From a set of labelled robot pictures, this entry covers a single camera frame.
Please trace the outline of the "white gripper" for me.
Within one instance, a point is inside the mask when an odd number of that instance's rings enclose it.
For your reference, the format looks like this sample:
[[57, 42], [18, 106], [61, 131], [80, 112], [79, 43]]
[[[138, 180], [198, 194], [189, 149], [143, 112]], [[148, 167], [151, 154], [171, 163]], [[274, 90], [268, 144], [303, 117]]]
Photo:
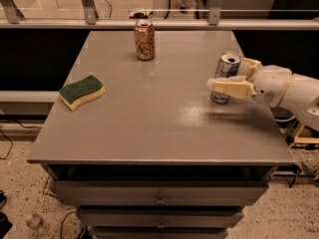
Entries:
[[275, 108], [281, 101], [292, 72], [273, 65], [261, 66], [258, 60], [242, 58], [237, 76], [208, 79], [206, 85], [216, 99], [252, 97], [259, 104]]

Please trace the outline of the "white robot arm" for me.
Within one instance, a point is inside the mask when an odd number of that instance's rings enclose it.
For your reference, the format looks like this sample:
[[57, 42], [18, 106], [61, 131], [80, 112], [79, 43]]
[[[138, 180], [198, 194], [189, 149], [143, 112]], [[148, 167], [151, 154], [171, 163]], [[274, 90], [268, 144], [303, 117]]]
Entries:
[[270, 108], [283, 108], [300, 122], [319, 130], [318, 79], [243, 58], [236, 76], [209, 79], [206, 85], [219, 94], [237, 99], [253, 98]]

